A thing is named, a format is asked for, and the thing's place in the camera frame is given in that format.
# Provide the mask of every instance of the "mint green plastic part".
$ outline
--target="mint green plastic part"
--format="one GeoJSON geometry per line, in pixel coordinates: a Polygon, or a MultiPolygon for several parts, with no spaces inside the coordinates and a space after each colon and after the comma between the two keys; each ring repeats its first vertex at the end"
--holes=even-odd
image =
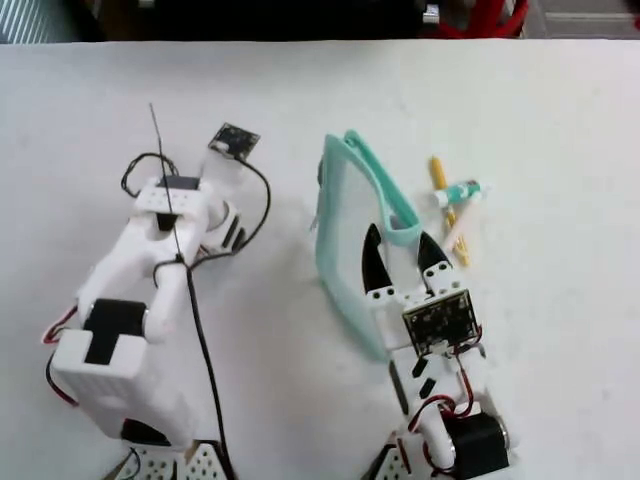
{"type": "Polygon", "coordinates": [[[408,246],[418,240],[422,225],[414,208],[355,131],[349,130],[344,139],[326,136],[320,165],[322,185],[316,217],[316,266],[326,290],[351,330],[376,358],[387,359],[388,353],[367,306],[362,284],[347,285],[337,265],[336,228],[339,209],[345,208],[339,199],[347,162],[357,167],[375,192],[380,212],[378,228],[384,240],[393,245],[408,246]]]}

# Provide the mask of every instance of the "circuit board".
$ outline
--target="circuit board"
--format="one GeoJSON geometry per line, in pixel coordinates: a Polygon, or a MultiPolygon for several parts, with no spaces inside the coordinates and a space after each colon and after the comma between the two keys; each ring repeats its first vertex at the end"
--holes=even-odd
{"type": "Polygon", "coordinates": [[[420,305],[402,314],[411,342],[420,357],[431,352],[433,345],[446,341],[459,345],[478,335],[478,325],[469,291],[420,305]]]}
{"type": "Polygon", "coordinates": [[[209,142],[209,148],[225,157],[244,162],[258,140],[260,140],[260,135],[257,133],[251,133],[230,123],[225,123],[209,142]]]}

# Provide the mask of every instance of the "black cable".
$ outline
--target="black cable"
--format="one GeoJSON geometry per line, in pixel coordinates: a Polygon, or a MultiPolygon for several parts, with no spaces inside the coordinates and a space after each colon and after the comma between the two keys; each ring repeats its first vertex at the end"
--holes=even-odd
{"type": "MultiPolygon", "coordinates": [[[[153,105],[149,104],[149,109],[151,110],[151,116],[153,119],[153,124],[156,130],[156,135],[158,138],[158,151],[159,151],[159,156],[158,158],[160,158],[160,165],[162,167],[162,179],[164,182],[164,186],[165,186],[165,190],[166,190],[166,194],[167,194],[167,201],[169,204],[169,213],[173,215],[173,207],[171,205],[171,195],[169,192],[169,184],[167,182],[167,173],[166,173],[166,169],[165,169],[165,161],[164,159],[166,157],[164,157],[164,155],[162,154],[162,139],[160,137],[160,131],[158,129],[158,122],[156,120],[156,115],[155,112],[153,110],[153,105]]],[[[267,206],[265,208],[265,213],[263,215],[263,218],[261,219],[261,221],[258,223],[258,226],[256,227],[256,229],[253,231],[253,233],[249,236],[249,238],[240,246],[240,248],[236,249],[235,253],[237,253],[237,251],[241,250],[242,248],[244,248],[251,240],[253,240],[253,238],[255,238],[256,234],[258,233],[258,231],[262,228],[262,225],[264,224],[266,217],[269,213],[269,209],[271,206],[271,189],[269,187],[269,182],[267,181],[266,177],[264,175],[262,175],[261,172],[259,172],[257,169],[255,169],[252,166],[248,166],[250,170],[254,171],[264,182],[267,188],[267,206]]],[[[222,450],[222,456],[223,458],[221,459],[221,461],[223,462],[224,466],[226,467],[225,470],[229,471],[230,474],[235,477],[234,473],[233,473],[233,468],[231,467],[231,458],[229,455],[229,450],[227,448],[227,439],[226,439],[226,435],[224,432],[224,423],[222,420],[222,406],[221,406],[221,402],[220,402],[220,395],[218,393],[218,387],[216,384],[216,379],[215,379],[215,374],[213,371],[213,365],[211,363],[211,357],[209,355],[209,348],[207,346],[207,341],[206,338],[204,336],[204,332],[202,330],[202,321],[200,319],[200,309],[198,307],[198,300],[196,297],[196,289],[195,289],[195,284],[193,282],[193,269],[197,266],[197,265],[192,265],[189,266],[186,264],[184,257],[182,256],[182,252],[180,250],[180,243],[178,241],[178,234],[176,232],[176,228],[175,228],[175,224],[173,226],[173,234],[174,234],[174,238],[176,241],[176,249],[178,251],[175,259],[173,260],[168,260],[168,261],[164,261],[164,262],[160,262],[159,264],[154,266],[153,269],[153,280],[154,283],[156,283],[157,286],[157,282],[155,279],[155,275],[158,271],[158,269],[163,266],[163,265],[168,265],[168,264],[173,264],[173,263],[182,263],[185,266],[186,269],[186,275],[187,275],[187,287],[189,290],[189,300],[191,302],[191,310],[193,313],[193,320],[196,326],[196,332],[198,335],[198,340],[200,342],[200,348],[202,349],[202,356],[204,358],[206,367],[207,367],[207,373],[209,376],[209,382],[211,384],[211,393],[213,394],[213,400],[215,403],[215,408],[216,408],[216,416],[217,416],[217,421],[218,421],[218,430],[220,432],[220,446],[221,446],[221,450],[222,450]]],[[[203,259],[201,259],[202,261],[206,261],[206,260],[212,260],[213,258],[220,258],[221,256],[228,256],[229,254],[217,254],[217,255],[208,255],[206,257],[203,257],[203,259]]]]}
{"type": "Polygon", "coordinates": [[[58,397],[67,402],[72,407],[77,407],[78,402],[71,397],[68,393],[62,390],[56,383],[53,381],[53,377],[51,376],[51,362],[53,361],[53,353],[49,357],[49,361],[47,362],[47,366],[44,368],[44,376],[47,379],[47,383],[51,387],[51,389],[55,392],[58,397]]]}
{"type": "Polygon", "coordinates": [[[178,167],[176,167],[175,163],[173,163],[173,161],[169,157],[164,156],[162,152],[161,153],[155,153],[155,152],[141,153],[136,158],[131,160],[131,163],[129,163],[129,166],[125,170],[124,175],[122,175],[122,179],[120,180],[120,188],[122,188],[122,190],[124,190],[125,193],[132,198],[138,198],[138,195],[140,195],[140,190],[138,190],[137,192],[131,191],[131,189],[129,188],[129,175],[131,175],[131,173],[136,169],[136,167],[142,160],[148,157],[159,158],[160,164],[162,165],[163,170],[166,165],[169,168],[171,175],[180,175],[180,172],[178,171],[178,167]]]}
{"type": "Polygon", "coordinates": [[[258,170],[256,167],[254,167],[250,163],[247,163],[244,160],[238,160],[237,158],[234,158],[234,160],[240,163],[241,165],[243,165],[244,167],[248,168],[249,170],[251,170],[253,173],[255,173],[260,178],[260,180],[262,180],[262,183],[264,183],[264,187],[267,193],[267,200],[264,207],[264,212],[262,214],[262,218],[258,222],[258,225],[256,225],[256,228],[254,228],[253,231],[251,232],[251,235],[249,235],[247,239],[244,242],[242,242],[240,246],[236,248],[233,252],[214,253],[213,255],[205,255],[203,257],[200,257],[199,259],[197,259],[195,262],[191,264],[191,270],[195,269],[196,267],[198,267],[199,265],[205,262],[208,262],[209,260],[215,260],[217,258],[222,258],[222,257],[230,257],[242,251],[247,245],[249,245],[249,243],[251,243],[251,241],[256,237],[256,235],[258,235],[258,233],[262,229],[262,226],[267,221],[267,217],[269,216],[269,211],[271,210],[271,185],[269,184],[269,180],[267,180],[267,177],[265,177],[260,170],[258,170]]]}
{"type": "Polygon", "coordinates": [[[213,372],[213,365],[211,363],[211,356],[209,355],[209,347],[207,346],[207,339],[204,336],[202,330],[202,321],[200,320],[200,310],[198,308],[198,299],[196,297],[196,287],[193,283],[193,270],[187,267],[187,288],[189,289],[189,300],[191,301],[191,311],[193,312],[193,321],[196,325],[196,333],[198,334],[198,341],[200,342],[200,348],[202,349],[202,356],[204,357],[204,363],[207,366],[207,374],[209,375],[209,383],[211,384],[211,392],[213,394],[213,401],[216,405],[216,415],[218,417],[218,430],[220,431],[220,446],[224,455],[223,461],[227,463],[230,471],[233,474],[231,468],[231,458],[229,457],[229,449],[227,448],[227,437],[224,433],[224,423],[222,421],[222,406],[220,404],[220,395],[218,393],[218,386],[216,384],[216,376],[213,372]]]}
{"type": "Polygon", "coordinates": [[[129,459],[131,458],[131,456],[136,457],[136,469],[135,471],[129,475],[128,477],[125,477],[121,480],[135,480],[136,475],[138,475],[140,473],[140,470],[142,469],[142,461],[140,460],[140,455],[138,454],[138,452],[136,452],[135,448],[131,448],[131,451],[129,452],[129,455],[127,455],[127,458],[125,458],[124,460],[124,464],[126,465],[127,462],[129,461],[129,459]]]}

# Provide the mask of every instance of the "yellow pen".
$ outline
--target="yellow pen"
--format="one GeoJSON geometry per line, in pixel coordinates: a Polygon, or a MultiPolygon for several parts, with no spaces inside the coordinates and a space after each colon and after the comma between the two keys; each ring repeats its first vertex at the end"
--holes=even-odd
{"type": "MultiPolygon", "coordinates": [[[[447,179],[444,176],[444,169],[442,168],[442,163],[438,157],[431,157],[431,160],[429,161],[429,171],[431,172],[431,179],[433,180],[433,186],[436,190],[447,188],[447,179]]],[[[448,206],[446,208],[446,222],[449,228],[456,223],[456,213],[452,206],[448,206]]],[[[456,240],[453,251],[456,253],[460,263],[462,263],[463,266],[468,267],[471,259],[469,258],[467,245],[462,235],[460,235],[456,240]]]]}

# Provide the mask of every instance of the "white table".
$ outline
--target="white table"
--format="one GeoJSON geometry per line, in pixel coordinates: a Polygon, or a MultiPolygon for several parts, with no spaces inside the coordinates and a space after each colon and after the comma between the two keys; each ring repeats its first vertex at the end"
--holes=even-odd
{"type": "MultiPolygon", "coordinates": [[[[450,179],[496,185],[467,234],[468,280],[526,478],[637,478],[639,59],[640,43],[607,41],[0,48],[4,476],[99,478],[123,454],[49,392],[38,339],[123,227],[119,179],[155,148],[153,101],[184,173],[224,121],[262,135],[251,161],[272,215],[196,279],[241,479],[354,479],[401,420],[313,263],[323,136],[349,127],[414,200],[432,153],[450,179]]],[[[233,198],[258,218],[248,172],[233,198]]],[[[180,321],[168,357],[216,436],[186,305],[180,321]]]]}

